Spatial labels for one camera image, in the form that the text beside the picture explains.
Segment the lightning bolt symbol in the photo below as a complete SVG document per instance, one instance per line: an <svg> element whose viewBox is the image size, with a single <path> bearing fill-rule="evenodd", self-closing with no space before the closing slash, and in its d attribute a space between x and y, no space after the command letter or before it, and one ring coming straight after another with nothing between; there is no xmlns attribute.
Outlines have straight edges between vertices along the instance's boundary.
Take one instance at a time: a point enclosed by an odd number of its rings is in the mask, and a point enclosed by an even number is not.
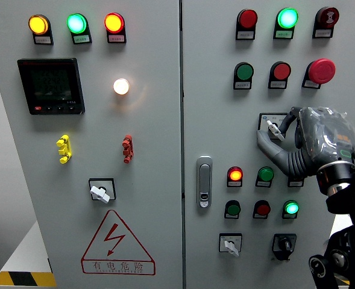
<svg viewBox="0 0 355 289"><path fill-rule="evenodd" d="M107 252L107 256L110 256L111 254L113 254L113 252L114 252L113 250L115 249L115 247L117 247L117 245L118 245L118 244L122 241L122 239L125 237L125 235L112 237L112 233L117 229L117 227L118 227L118 224L114 224L114 225L112 226L112 228L110 229L109 233L108 233L108 234L106 235L106 237L105 237L104 242L110 241L110 240L114 240L114 239L119 239L118 242L116 243L116 245L113 247L113 249L112 249L112 250L109 250L109 251Z"/></svg>

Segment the black switch knob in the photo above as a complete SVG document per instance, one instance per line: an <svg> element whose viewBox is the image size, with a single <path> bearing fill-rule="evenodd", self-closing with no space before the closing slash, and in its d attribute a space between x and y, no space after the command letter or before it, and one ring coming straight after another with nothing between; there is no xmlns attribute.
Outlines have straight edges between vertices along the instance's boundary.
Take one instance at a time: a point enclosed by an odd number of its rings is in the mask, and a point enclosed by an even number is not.
<svg viewBox="0 0 355 289"><path fill-rule="evenodd" d="M279 240L279 248L280 248L280 250L290 252L291 251L291 247L292 247L292 244L291 244L291 241L288 238L285 237L285 238L282 238L282 239Z"/></svg>

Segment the yellow terminal connector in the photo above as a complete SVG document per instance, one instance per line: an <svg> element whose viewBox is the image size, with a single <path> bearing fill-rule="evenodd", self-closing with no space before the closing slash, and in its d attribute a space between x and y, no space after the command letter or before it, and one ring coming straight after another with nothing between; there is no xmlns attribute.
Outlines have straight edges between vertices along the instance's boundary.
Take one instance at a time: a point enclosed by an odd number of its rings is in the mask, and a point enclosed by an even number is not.
<svg viewBox="0 0 355 289"><path fill-rule="evenodd" d="M66 164L72 156L69 136L67 134L61 136L57 141L57 146L59 147L58 153L62 156L59 162L61 164Z"/></svg>

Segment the green indicator light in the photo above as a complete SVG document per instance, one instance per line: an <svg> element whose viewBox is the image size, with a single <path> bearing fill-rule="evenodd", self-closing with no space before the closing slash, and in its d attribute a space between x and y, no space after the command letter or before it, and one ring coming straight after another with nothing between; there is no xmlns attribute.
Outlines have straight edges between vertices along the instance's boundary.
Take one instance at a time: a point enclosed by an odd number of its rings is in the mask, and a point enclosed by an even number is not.
<svg viewBox="0 0 355 289"><path fill-rule="evenodd" d="M298 203L296 203L294 200L289 200L284 204L284 210L288 214L295 214L299 211Z"/></svg>
<svg viewBox="0 0 355 289"><path fill-rule="evenodd" d="M236 71L237 77L241 80L247 80L253 75L252 67L248 64L240 65Z"/></svg>
<svg viewBox="0 0 355 289"><path fill-rule="evenodd" d="M87 26L85 17L80 14L71 14L67 23L69 30L75 34L84 32Z"/></svg>
<svg viewBox="0 0 355 289"><path fill-rule="evenodd" d="M284 29L294 27L298 22L298 12L294 8L285 8L278 15L278 24Z"/></svg>
<svg viewBox="0 0 355 289"><path fill-rule="evenodd" d="M229 215L236 216L237 214L240 213L240 207L237 205L231 205L228 207L227 211L228 211Z"/></svg>
<svg viewBox="0 0 355 289"><path fill-rule="evenodd" d="M262 167L257 175L263 182L269 182L274 178L274 171L270 167Z"/></svg>
<svg viewBox="0 0 355 289"><path fill-rule="evenodd" d="M341 155L346 158L351 158L351 153L348 151L345 151L344 149L341 149Z"/></svg>

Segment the gray metal panel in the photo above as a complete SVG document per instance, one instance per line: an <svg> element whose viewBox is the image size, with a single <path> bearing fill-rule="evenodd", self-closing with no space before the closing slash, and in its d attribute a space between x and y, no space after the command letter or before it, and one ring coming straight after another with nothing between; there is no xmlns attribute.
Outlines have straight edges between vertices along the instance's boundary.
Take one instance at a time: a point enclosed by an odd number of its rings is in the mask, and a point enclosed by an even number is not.
<svg viewBox="0 0 355 289"><path fill-rule="evenodd" d="M127 44L106 41L104 18L120 13ZM71 13L89 22L93 43L73 45ZM54 46L33 43L27 23L44 14ZM178 1L0 1L0 89L39 226L59 288L181 288L180 51ZM75 57L86 112L31 116L16 62ZM113 92L126 78L130 91ZM56 141L68 134L73 157L59 163ZM122 141L134 158L123 163ZM91 201L89 178L114 178L117 199ZM156 262L155 276L82 273L81 257L114 209ZM121 255L130 247L117 247Z"/></svg>
<svg viewBox="0 0 355 289"><path fill-rule="evenodd" d="M312 39L316 12L324 6L340 12L332 39ZM299 13L294 39L273 40L279 10ZM237 14L258 14L256 39L235 41ZM288 112L291 106L328 106L346 111L355 124L355 3L353 1L198 1L183 2L184 153L186 192L187 288L314 288L308 269L311 255L324 253L333 215L315 177L303 188L287 188L287 178L257 148L259 113ZM302 89L308 64L319 58L336 64L335 77L320 90ZM235 65L253 65L251 90L234 91ZM268 90L269 70L276 61L291 65L286 90ZM294 148L289 131L285 148ZM196 160L213 159L212 206L196 205ZM227 170L240 166L243 187L227 188ZM255 187L258 170L271 166L271 188ZM224 219L228 200L240 202L239 220ZM255 202L265 199L267 220L253 219ZM286 200L300 205L296 220L282 220ZM219 233L243 233L239 258L219 253ZM297 243L290 261L277 261L271 252L275 233L295 233Z"/></svg>

